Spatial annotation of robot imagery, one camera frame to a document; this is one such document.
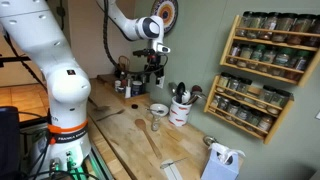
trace spice rack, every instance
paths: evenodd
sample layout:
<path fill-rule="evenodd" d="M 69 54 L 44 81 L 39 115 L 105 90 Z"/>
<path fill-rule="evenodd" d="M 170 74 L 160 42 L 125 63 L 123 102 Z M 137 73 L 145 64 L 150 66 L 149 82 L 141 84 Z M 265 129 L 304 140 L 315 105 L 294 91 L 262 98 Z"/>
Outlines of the spice rack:
<path fill-rule="evenodd" d="M 311 37 L 319 37 L 319 38 L 320 38 L 320 34 L 288 32 L 288 31 L 257 29 L 257 28 L 240 28 L 240 27 L 238 27 L 240 24 L 240 20 L 241 20 L 241 17 L 239 15 L 237 15 L 234 19 L 233 25 L 231 27 L 231 31 L 229 33 L 229 37 L 227 39 L 227 42 L 226 42 L 226 45 L 225 45 L 225 48 L 224 48 L 224 51 L 223 51 L 223 54 L 222 54 L 222 57 L 220 60 L 220 65 L 232 67 L 232 68 L 239 69 L 242 71 L 247 71 L 250 73 L 258 74 L 258 75 L 265 76 L 265 77 L 272 78 L 272 79 L 277 79 L 277 80 L 280 80 L 283 82 L 287 82 L 287 83 L 291 83 L 291 84 L 295 84 L 295 85 L 303 87 L 305 85 L 305 83 L 307 82 L 307 80 L 309 79 L 309 77 L 311 76 L 314 69 L 317 67 L 318 62 L 320 61 L 320 49 L 319 48 L 302 46 L 302 45 L 289 45 L 287 43 L 275 43 L 272 41 L 261 40 L 261 39 L 248 39 L 246 37 L 236 36 L 235 32 L 237 29 L 244 29 L 244 30 L 250 30 L 250 31 L 263 31 L 263 32 L 272 32 L 272 33 L 299 35 L 299 36 L 311 36 Z M 242 58 L 242 57 L 238 57 L 238 56 L 231 56 L 231 55 L 229 55 L 229 52 L 231 50 L 232 43 L 235 41 L 236 42 L 247 42 L 247 43 L 252 43 L 252 44 L 265 44 L 265 45 L 272 45 L 272 46 L 278 46 L 278 47 L 288 47 L 288 48 L 299 49 L 299 50 L 307 50 L 307 51 L 313 52 L 314 56 L 312 59 L 310 59 L 310 63 L 308 65 L 307 69 L 305 71 L 300 71 L 300 70 L 287 68 L 287 67 L 283 67 L 283 66 L 278 66 L 278 65 L 274 65 L 274 64 L 250 60 L 250 59 L 246 59 L 246 58 Z M 260 72 L 258 70 L 253 70 L 253 69 L 249 69 L 249 68 L 240 68 L 234 64 L 227 63 L 228 58 L 234 58 L 234 59 L 238 59 L 238 60 L 242 60 L 242 61 L 246 61 L 246 62 L 254 62 L 255 64 L 258 64 L 258 65 L 261 64 L 261 65 L 266 65 L 269 67 L 278 68 L 278 69 L 285 70 L 288 72 L 300 74 L 301 77 L 299 80 L 291 80 L 291 79 L 287 79 L 287 78 L 280 77 L 280 76 L 273 76 L 271 74 Z"/>
<path fill-rule="evenodd" d="M 229 88 L 226 88 L 226 87 L 223 87 L 223 86 L 219 86 L 218 85 L 219 79 L 220 79 L 220 75 L 217 75 L 213 80 L 213 84 L 212 84 L 212 87 L 211 87 L 211 90 L 210 90 L 210 94 L 209 94 L 208 99 L 207 99 L 207 103 L 206 103 L 205 108 L 204 108 L 204 112 L 213 114 L 216 117 L 220 118 L 221 120 L 223 120 L 223 121 L 225 121 L 225 122 L 227 122 L 229 124 L 232 124 L 233 126 L 238 127 L 239 129 L 241 129 L 241 130 L 253 135 L 254 137 L 256 137 L 258 139 L 263 140 L 264 144 L 268 144 L 270 142 L 270 140 L 272 139 L 273 135 L 276 133 L 276 131 L 278 130 L 278 128 L 282 124 L 282 122 L 284 120 L 284 117 L 289 112 L 289 110 L 290 110 L 290 108 L 291 108 L 291 106 L 292 106 L 292 104 L 294 102 L 293 97 L 291 96 L 289 101 L 288 101 L 288 103 L 285 105 L 285 107 L 281 108 L 281 107 L 272 105 L 270 103 L 267 103 L 267 102 L 264 102 L 264 101 L 261 101 L 260 99 L 258 99 L 257 96 L 258 96 L 258 94 L 260 94 L 260 91 L 261 91 L 260 88 L 257 88 L 257 87 L 254 87 L 254 86 L 250 86 L 249 90 L 248 90 L 248 93 L 247 94 L 243 94 L 243 93 L 240 93 L 238 91 L 234 91 L 234 90 L 231 90 Z M 267 110 L 259 108 L 258 106 L 254 105 L 254 104 L 251 104 L 251 103 L 249 103 L 249 102 L 247 102 L 245 100 L 238 100 L 235 97 L 230 96 L 230 95 L 228 95 L 228 94 L 226 94 L 224 92 L 219 92 L 219 91 L 216 90 L 217 88 L 222 88 L 224 90 L 232 91 L 235 94 L 239 94 L 241 96 L 244 96 L 245 98 L 250 99 L 250 100 L 252 100 L 254 102 L 258 101 L 258 102 L 263 103 L 263 104 L 265 104 L 267 106 L 271 106 L 271 107 L 279 110 L 280 113 L 278 115 L 271 114 Z M 234 116 L 232 114 L 229 114 L 229 113 L 227 113 L 227 112 L 225 112 L 225 111 L 213 106 L 212 102 L 213 102 L 213 97 L 214 97 L 215 94 L 219 94 L 219 95 L 224 96 L 224 97 L 226 97 L 228 99 L 232 99 L 232 100 L 238 101 L 241 104 L 247 105 L 247 106 L 249 106 L 249 107 L 251 107 L 253 109 L 257 109 L 257 110 L 259 110 L 259 111 L 261 111 L 261 112 L 263 112 L 265 114 L 269 114 L 269 115 L 274 117 L 275 122 L 272 125 L 271 129 L 269 130 L 269 132 L 263 131 L 263 130 L 259 129 L 258 127 L 253 126 L 250 123 L 248 123 L 248 122 L 246 122 L 246 121 L 244 121 L 242 119 L 239 119 L 238 117 L 236 117 L 236 116 Z M 238 125 L 234 121 L 228 120 L 224 116 L 222 116 L 220 114 L 217 114 L 217 111 L 221 112 L 222 114 L 226 114 L 228 116 L 231 116 L 232 118 L 236 119 L 237 121 L 240 121 L 243 124 L 252 127 L 254 130 L 259 131 L 263 135 L 257 134 L 254 131 L 247 130 L 244 126 Z"/>

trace white container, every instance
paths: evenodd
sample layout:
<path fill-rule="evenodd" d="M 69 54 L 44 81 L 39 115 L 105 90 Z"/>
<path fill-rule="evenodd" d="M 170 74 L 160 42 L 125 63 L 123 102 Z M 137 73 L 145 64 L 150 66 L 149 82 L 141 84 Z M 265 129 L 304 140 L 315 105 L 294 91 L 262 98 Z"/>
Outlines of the white container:
<path fill-rule="evenodd" d="M 191 110 L 190 105 L 182 105 L 176 102 L 176 97 L 172 98 L 172 104 L 170 107 L 170 115 L 169 115 L 169 121 L 176 125 L 176 126 L 182 126 L 187 123 L 189 112 Z"/>

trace green wall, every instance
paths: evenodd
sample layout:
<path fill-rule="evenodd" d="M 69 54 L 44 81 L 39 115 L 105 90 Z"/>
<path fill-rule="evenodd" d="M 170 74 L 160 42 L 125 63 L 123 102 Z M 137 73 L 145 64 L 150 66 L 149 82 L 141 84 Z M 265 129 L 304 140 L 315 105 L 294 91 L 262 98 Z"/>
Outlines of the green wall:
<path fill-rule="evenodd" d="M 320 68 L 313 72 L 304 88 L 270 80 L 246 72 L 219 66 L 234 16 L 246 10 L 262 12 L 320 13 L 319 0 L 197 0 L 179 1 L 179 16 L 174 29 L 165 38 L 171 48 L 165 67 L 164 89 L 148 84 L 152 99 L 170 106 L 168 82 L 183 81 L 187 88 L 200 85 L 209 93 L 214 75 L 222 71 L 251 78 L 259 84 L 273 85 L 294 93 L 295 102 L 283 124 L 268 145 L 231 126 L 213 115 L 203 113 L 205 102 L 192 107 L 189 122 L 205 134 L 216 137 L 222 144 L 243 150 L 247 157 L 239 179 L 308 179 L 320 169 L 320 121 L 315 119 L 320 109 Z M 153 1 L 136 2 L 136 17 L 148 16 Z M 146 47 L 136 42 L 133 50 Z M 133 58 L 134 67 L 146 61 Z"/>

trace wall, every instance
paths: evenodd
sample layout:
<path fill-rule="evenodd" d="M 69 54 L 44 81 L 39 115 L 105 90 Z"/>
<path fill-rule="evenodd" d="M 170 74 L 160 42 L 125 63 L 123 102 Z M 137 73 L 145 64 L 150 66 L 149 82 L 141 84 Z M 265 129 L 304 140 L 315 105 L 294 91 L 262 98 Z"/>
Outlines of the wall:
<path fill-rule="evenodd" d="M 137 1 L 136 17 L 149 15 L 152 3 L 149 0 Z M 320 121 L 314 118 L 320 108 L 320 67 L 301 88 L 219 66 L 234 16 L 246 10 L 318 14 L 320 1 L 180 0 L 177 23 L 164 40 L 172 50 L 165 67 L 165 83 L 183 81 L 187 88 L 199 84 L 208 94 L 214 75 L 228 71 L 291 91 L 295 103 L 268 145 L 213 115 L 203 113 L 203 101 L 197 101 L 192 107 L 189 122 L 222 144 L 246 153 L 240 180 L 308 179 L 320 169 Z M 141 47 L 145 47 L 145 42 L 135 43 L 133 49 Z M 145 61 L 139 62 L 135 66 L 141 69 Z M 154 100 L 170 106 L 171 94 L 167 87 L 156 87 L 153 77 L 147 88 Z"/>
<path fill-rule="evenodd" d="M 71 49 L 80 66 L 90 78 L 113 73 L 103 47 L 103 11 L 95 0 L 69 0 Z M 117 5 L 126 17 L 134 15 L 135 0 L 118 0 Z M 131 45 L 118 28 L 109 21 L 108 44 L 114 60 L 130 57 Z"/>

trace black cable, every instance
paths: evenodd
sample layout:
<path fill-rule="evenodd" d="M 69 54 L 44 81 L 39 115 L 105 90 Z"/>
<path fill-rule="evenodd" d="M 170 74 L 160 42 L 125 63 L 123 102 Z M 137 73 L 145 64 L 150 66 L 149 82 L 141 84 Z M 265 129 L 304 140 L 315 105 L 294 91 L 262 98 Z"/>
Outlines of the black cable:
<path fill-rule="evenodd" d="M 26 64 L 24 61 L 21 60 L 21 56 L 17 53 L 16 49 L 14 48 L 11 38 L 8 32 L 6 32 L 6 35 L 4 36 L 4 39 L 10 46 L 13 54 L 16 56 L 16 58 L 21 62 L 22 66 L 28 70 L 28 72 L 31 74 L 31 76 L 44 88 L 44 90 L 47 92 L 47 87 L 41 82 L 41 80 L 37 77 L 37 75 L 33 72 L 33 70 L 29 67 L 28 64 Z"/>
<path fill-rule="evenodd" d="M 105 52 L 110 60 L 110 62 L 119 70 L 121 71 L 124 71 L 126 74 L 135 74 L 135 75 L 140 75 L 140 74 L 144 74 L 144 73 L 154 73 L 154 72 L 158 72 L 160 70 L 162 70 L 164 68 L 164 66 L 167 64 L 167 61 L 168 61 L 168 56 L 166 54 L 157 54 L 158 56 L 166 56 L 167 58 L 167 61 L 166 63 L 159 69 L 157 70 L 153 70 L 153 71 L 140 71 L 140 72 L 133 72 L 133 71 L 127 71 L 125 69 L 122 69 L 116 62 L 115 60 L 113 59 L 111 53 L 110 53 L 110 50 L 109 50 L 109 46 L 108 46 L 108 19 L 109 19 L 109 16 L 108 16 L 108 13 L 109 13 L 109 2 L 108 0 L 104 0 L 104 20 L 103 20 L 103 44 L 104 44 L 104 49 L 105 49 Z"/>

